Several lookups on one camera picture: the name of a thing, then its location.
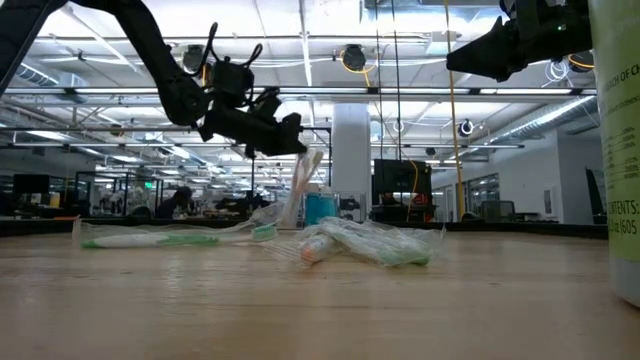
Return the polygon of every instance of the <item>person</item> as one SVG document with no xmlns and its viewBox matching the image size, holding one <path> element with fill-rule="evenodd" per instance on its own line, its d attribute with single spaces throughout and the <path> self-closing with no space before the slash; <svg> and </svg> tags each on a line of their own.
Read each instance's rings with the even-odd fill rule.
<svg viewBox="0 0 640 360">
<path fill-rule="evenodd" d="M 187 186 L 180 187 L 173 194 L 171 199 L 167 199 L 158 206 L 156 219 L 173 219 L 173 212 L 178 206 L 186 207 L 191 201 L 191 189 Z"/>
</svg>

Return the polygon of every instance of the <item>ceiling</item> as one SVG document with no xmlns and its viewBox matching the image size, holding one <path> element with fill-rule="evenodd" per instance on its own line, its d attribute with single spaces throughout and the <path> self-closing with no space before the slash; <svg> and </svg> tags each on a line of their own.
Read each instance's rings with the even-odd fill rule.
<svg viewBox="0 0 640 360">
<path fill-rule="evenodd" d="M 211 23 L 217 21 L 219 28 L 214 49 L 218 54 L 232 59 L 247 59 L 254 46 L 264 45 L 261 57 L 253 64 L 256 86 L 280 87 L 352 87 L 365 89 L 371 86 L 395 89 L 447 88 L 449 75 L 445 68 L 447 35 L 445 9 L 441 1 L 395 0 L 394 13 L 391 1 L 378 1 L 378 20 L 373 0 L 146 0 L 144 3 L 153 13 L 165 42 L 172 47 L 177 60 L 187 45 L 206 43 Z M 451 1 L 451 39 L 453 48 L 463 46 L 488 31 L 497 16 L 501 15 L 497 0 Z M 340 52 L 347 44 L 362 46 L 371 67 L 368 79 L 363 74 L 345 71 L 339 60 Z M 380 66 L 376 67 L 376 54 L 380 54 Z M 154 87 L 152 78 L 145 69 L 135 49 L 125 37 L 116 19 L 104 12 L 69 4 L 64 11 L 52 14 L 24 61 L 43 74 L 62 79 L 64 74 L 74 74 L 81 79 L 75 85 L 89 87 L 131 88 Z M 541 63 L 515 74 L 509 81 L 495 81 L 478 76 L 455 73 L 456 88 L 592 88 L 593 74 L 577 74 L 568 71 L 565 65 Z M 34 84 L 16 77 L 11 89 L 33 87 Z M 307 126 L 330 127 L 333 104 L 336 102 L 364 102 L 368 104 L 373 121 L 382 118 L 388 127 L 386 134 L 397 137 L 397 118 L 403 124 L 402 139 L 414 144 L 447 144 L 452 141 L 451 102 L 448 91 L 441 96 L 400 96 L 400 106 L 391 96 L 381 103 L 376 97 L 353 98 L 334 94 L 331 96 L 296 95 L 283 97 L 283 105 L 277 112 L 281 118 L 298 112 Z M 5 100 L 18 102 L 25 108 L 38 109 L 53 118 L 30 117 L 43 128 L 61 126 L 109 127 L 122 124 L 124 127 L 168 127 L 167 120 L 157 96 L 141 97 L 127 93 L 113 95 L 87 95 L 86 102 L 75 104 L 64 102 L 56 96 L 41 96 L 7 91 Z M 455 109 L 458 121 L 469 119 L 476 125 L 471 137 L 481 138 L 499 131 L 522 116 L 551 102 L 563 101 L 546 96 L 460 96 Z M 142 101 L 146 105 L 118 107 L 118 102 Z M 16 103 L 5 103 L 12 108 Z M 5 126 L 11 119 L 0 118 Z M 144 134 L 125 133 L 112 136 L 110 133 L 68 134 L 75 139 L 106 143 L 144 143 Z M 32 136 L 21 135 L 27 140 Z M 304 141 L 324 149 L 328 142 L 326 133 L 303 133 Z M 161 138 L 166 143 L 198 143 L 197 133 L 166 131 Z M 229 144 L 221 137 L 211 143 Z M 101 154 L 121 153 L 121 149 L 92 148 Z M 246 165 L 238 151 L 219 148 L 188 149 L 193 157 L 203 163 L 221 165 L 232 173 L 233 165 Z M 424 158 L 424 149 L 406 150 L 407 156 Z M 379 151 L 372 151 L 379 156 Z M 127 155 L 139 156 L 140 163 L 190 165 L 193 159 L 182 161 L 174 155 L 159 156 L 157 149 L 136 148 Z M 131 165 L 117 160 L 115 164 Z"/>
</svg>

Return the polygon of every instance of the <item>toothbrush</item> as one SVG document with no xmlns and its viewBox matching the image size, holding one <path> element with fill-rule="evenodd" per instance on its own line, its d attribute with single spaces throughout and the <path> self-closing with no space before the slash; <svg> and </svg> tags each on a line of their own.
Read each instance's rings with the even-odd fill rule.
<svg viewBox="0 0 640 360">
<path fill-rule="evenodd" d="M 251 234 L 211 234 L 189 235 L 178 233 L 150 233 L 138 235 L 113 235 L 88 240 L 82 243 L 85 249 L 101 248 L 134 248 L 134 247 L 160 247 L 176 245 L 219 245 L 248 242 L 264 242 L 273 240 L 278 236 L 278 230 L 273 225 L 259 226 L 251 231 Z"/>
</svg>

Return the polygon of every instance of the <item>table surface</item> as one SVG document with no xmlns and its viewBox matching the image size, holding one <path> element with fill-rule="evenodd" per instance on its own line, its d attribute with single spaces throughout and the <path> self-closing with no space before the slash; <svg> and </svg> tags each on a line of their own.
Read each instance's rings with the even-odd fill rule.
<svg viewBox="0 0 640 360">
<path fill-rule="evenodd" d="M 3 359 L 639 359 L 607 243 L 448 233 L 427 268 L 259 246 L 81 250 L 0 239 Z"/>
</svg>

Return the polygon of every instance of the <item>blue container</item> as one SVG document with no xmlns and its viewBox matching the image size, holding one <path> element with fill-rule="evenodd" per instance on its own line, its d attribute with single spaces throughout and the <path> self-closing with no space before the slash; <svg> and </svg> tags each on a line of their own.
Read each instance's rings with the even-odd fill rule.
<svg viewBox="0 0 640 360">
<path fill-rule="evenodd" d="M 336 194 L 307 193 L 304 201 L 305 226 L 316 225 L 327 216 L 338 216 Z"/>
</svg>

